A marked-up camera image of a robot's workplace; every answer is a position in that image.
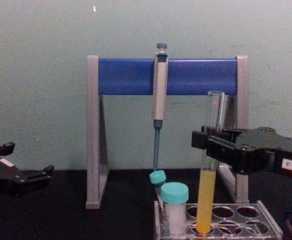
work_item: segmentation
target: teal cap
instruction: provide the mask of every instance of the teal cap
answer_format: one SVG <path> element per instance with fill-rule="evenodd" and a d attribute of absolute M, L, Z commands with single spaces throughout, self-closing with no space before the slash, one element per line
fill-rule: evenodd
<path fill-rule="evenodd" d="M 168 204 L 184 204 L 189 199 L 187 185 L 180 182 L 165 183 L 161 186 L 160 195 Z"/>
<path fill-rule="evenodd" d="M 164 170 L 153 171 L 149 177 L 152 184 L 159 184 L 166 181 L 167 179 Z"/>

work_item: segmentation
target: pale green wall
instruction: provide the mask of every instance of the pale green wall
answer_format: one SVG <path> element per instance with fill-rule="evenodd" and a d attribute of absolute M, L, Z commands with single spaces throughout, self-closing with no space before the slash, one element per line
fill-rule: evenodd
<path fill-rule="evenodd" d="M 86 56 L 250 58 L 249 126 L 292 137 L 292 0 L 0 0 L 0 143 L 23 169 L 86 167 Z M 198 168 L 204 97 L 168 98 L 163 168 Z M 151 168 L 149 96 L 108 96 L 112 169 Z"/>

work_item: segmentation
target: blue pipette holder bar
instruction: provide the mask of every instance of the blue pipette holder bar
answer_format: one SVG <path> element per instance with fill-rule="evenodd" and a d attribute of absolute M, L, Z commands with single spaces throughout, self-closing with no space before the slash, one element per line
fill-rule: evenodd
<path fill-rule="evenodd" d="M 87 57 L 87 209 L 99 209 L 108 177 L 102 95 L 152 95 L 154 59 Z M 168 95 L 228 96 L 225 127 L 248 127 L 249 74 L 247 56 L 169 59 Z M 247 176 L 218 168 L 236 203 L 248 201 Z"/>

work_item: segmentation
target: test tube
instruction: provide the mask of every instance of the test tube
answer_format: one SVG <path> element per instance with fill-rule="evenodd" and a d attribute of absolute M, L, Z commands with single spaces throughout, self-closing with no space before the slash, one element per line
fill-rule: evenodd
<path fill-rule="evenodd" d="M 161 189 L 161 186 L 166 183 L 167 177 L 166 177 L 165 171 L 164 170 L 153 171 L 149 175 L 149 178 L 150 178 L 150 182 L 155 187 L 155 191 L 157 194 L 157 198 L 158 198 L 158 202 L 161 207 L 161 210 L 162 212 L 164 212 L 164 204 L 160 195 L 160 189 Z"/>
<path fill-rule="evenodd" d="M 207 112 L 205 121 L 205 132 L 221 131 L 223 101 L 225 93 L 220 91 L 209 91 L 207 95 Z M 210 232 L 212 204 L 214 198 L 215 178 L 218 161 L 202 153 L 202 163 L 200 169 L 198 206 L 196 230 L 200 234 Z"/>
<path fill-rule="evenodd" d="M 186 203 L 189 199 L 188 187 L 180 182 L 165 183 L 161 187 L 164 201 L 164 218 L 171 235 L 183 234 L 186 230 Z"/>

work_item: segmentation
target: pipette stand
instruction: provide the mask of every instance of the pipette stand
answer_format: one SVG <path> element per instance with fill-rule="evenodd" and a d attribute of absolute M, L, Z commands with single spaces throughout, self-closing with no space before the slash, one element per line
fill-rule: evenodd
<path fill-rule="evenodd" d="M 154 240 L 280 240 L 282 231 L 261 201 L 257 203 L 214 204 L 211 231 L 196 231 L 197 204 L 187 204 L 185 232 L 169 233 L 164 214 L 155 201 Z"/>
<path fill-rule="evenodd" d="M 107 145 L 102 95 L 152 95 L 154 59 L 87 57 L 87 209 L 99 209 L 107 177 Z M 169 59 L 168 95 L 226 97 L 224 127 L 248 128 L 248 58 Z M 248 176 L 218 168 L 234 203 L 248 203 Z"/>

